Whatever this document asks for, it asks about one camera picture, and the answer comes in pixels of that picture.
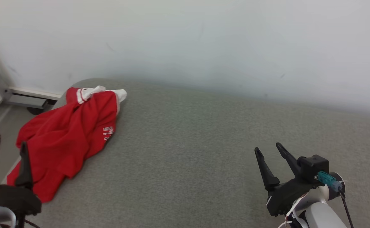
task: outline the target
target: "gray tablecloth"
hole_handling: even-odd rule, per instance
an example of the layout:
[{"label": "gray tablecloth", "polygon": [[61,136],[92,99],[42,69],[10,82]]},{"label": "gray tablecloth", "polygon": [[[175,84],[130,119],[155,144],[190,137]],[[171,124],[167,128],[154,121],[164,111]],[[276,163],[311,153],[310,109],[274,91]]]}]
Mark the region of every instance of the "gray tablecloth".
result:
[{"label": "gray tablecloth", "polygon": [[[346,179],[354,225],[370,227],[370,118],[109,79],[73,86],[97,85],[128,93],[115,134],[29,218],[42,228],[278,227],[253,151],[286,182],[276,142],[327,158]],[[341,200],[330,205],[349,226]]]}]

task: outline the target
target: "gray floor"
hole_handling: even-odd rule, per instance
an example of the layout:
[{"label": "gray floor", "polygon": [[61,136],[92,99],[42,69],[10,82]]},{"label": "gray floor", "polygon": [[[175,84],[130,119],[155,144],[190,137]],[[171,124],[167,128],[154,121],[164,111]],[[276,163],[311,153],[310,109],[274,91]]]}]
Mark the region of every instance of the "gray floor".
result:
[{"label": "gray floor", "polygon": [[25,107],[6,104],[0,105],[0,117],[7,110],[7,114],[0,121],[0,183],[19,158],[16,139],[20,128],[34,118]]}]

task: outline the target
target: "gray table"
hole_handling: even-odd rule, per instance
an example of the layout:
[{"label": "gray table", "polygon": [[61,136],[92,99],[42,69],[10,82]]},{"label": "gray table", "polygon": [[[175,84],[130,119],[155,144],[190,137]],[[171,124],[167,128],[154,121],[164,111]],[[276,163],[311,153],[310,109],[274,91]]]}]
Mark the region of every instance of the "gray table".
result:
[{"label": "gray table", "polygon": [[[97,85],[127,90],[115,134],[29,218],[42,228],[278,227],[253,151],[288,181],[276,142],[296,158],[330,160],[354,225],[370,227],[370,118],[109,79],[73,86]],[[330,205],[348,226],[341,200]]]}]

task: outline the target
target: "teal connector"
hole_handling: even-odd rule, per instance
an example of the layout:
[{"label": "teal connector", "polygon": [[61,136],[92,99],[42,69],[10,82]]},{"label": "teal connector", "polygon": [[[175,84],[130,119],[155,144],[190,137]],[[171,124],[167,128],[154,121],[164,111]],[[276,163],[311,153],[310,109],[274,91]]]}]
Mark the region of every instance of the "teal connector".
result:
[{"label": "teal connector", "polygon": [[330,176],[328,173],[323,171],[317,173],[317,180],[331,187],[336,192],[339,191],[339,188],[343,187],[343,185],[340,182],[338,182],[336,178]]}]

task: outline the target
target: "red garment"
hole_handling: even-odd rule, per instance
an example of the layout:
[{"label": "red garment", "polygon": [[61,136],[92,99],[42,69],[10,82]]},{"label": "red garment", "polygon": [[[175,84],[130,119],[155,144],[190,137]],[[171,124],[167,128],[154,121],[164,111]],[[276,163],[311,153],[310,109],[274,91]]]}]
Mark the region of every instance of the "red garment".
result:
[{"label": "red garment", "polygon": [[[16,146],[27,141],[33,192],[42,202],[51,201],[63,179],[75,176],[83,161],[98,153],[115,129],[116,94],[95,93],[79,104],[77,91],[69,88],[66,105],[36,116],[18,133]],[[19,169],[20,162],[8,175],[8,185],[14,185]]]}]

